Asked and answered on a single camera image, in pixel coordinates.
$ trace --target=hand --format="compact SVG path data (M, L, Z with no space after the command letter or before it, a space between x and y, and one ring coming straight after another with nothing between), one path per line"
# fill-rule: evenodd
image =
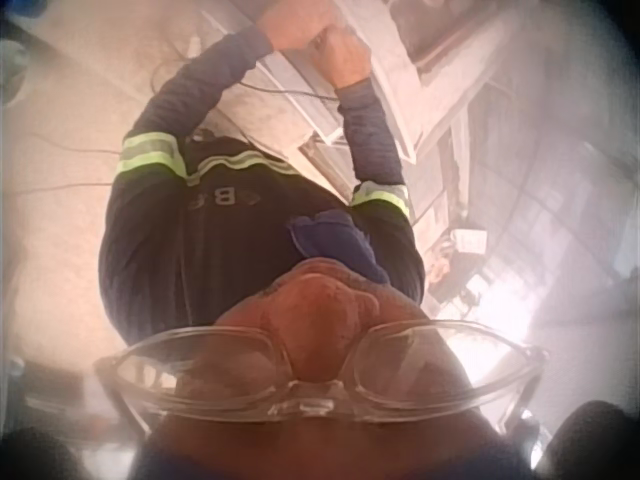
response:
M330 26L314 47L316 68L336 90L371 76L369 48L346 28Z
M274 50L302 49L339 19L333 0L278 0L257 25Z

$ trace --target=safety glasses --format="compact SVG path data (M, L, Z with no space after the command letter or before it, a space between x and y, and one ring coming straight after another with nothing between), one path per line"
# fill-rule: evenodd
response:
M474 365L487 352L494 365L478 374ZM385 423L454 414L509 394L514 400L506 415L515 415L545 361L543 350L476 323L412 321L368 331L338 376L320 383L300 381L282 345L263 331L216 326L155 335L102 359L97 372L121 410L130 412L221 422L333 417Z

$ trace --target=sleeve reflective band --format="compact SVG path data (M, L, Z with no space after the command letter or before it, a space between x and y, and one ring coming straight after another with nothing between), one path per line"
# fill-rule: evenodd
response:
M178 142L175 137L160 132L144 133L125 140L116 175L153 164L166 165L179 177L187 178Z
M375 182L364 182L353 194L351 206L355 207L371 200L389 202L409 218L409 190L406 185L378 185Z

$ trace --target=person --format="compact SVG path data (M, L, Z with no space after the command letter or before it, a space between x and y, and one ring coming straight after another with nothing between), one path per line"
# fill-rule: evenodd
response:
M340 101L360 182L349 205L252 145L189 140L260 58L311 42ZM366 332L428 322L408 211L368 49L340 26L331 1L281 0L186 64L127 134L100 252L107 315L128 344L182 327L259 330L282 346L296 379L330 384ZM219 347L202 354L221 355ZM459 365L452 369L462 378ZM459 459L464 465L451 467ZM497 475L496 465L506 473ZM384 426L168 415L132 478L411 478L445 467L454 469L451 478L528 472L467 410Z

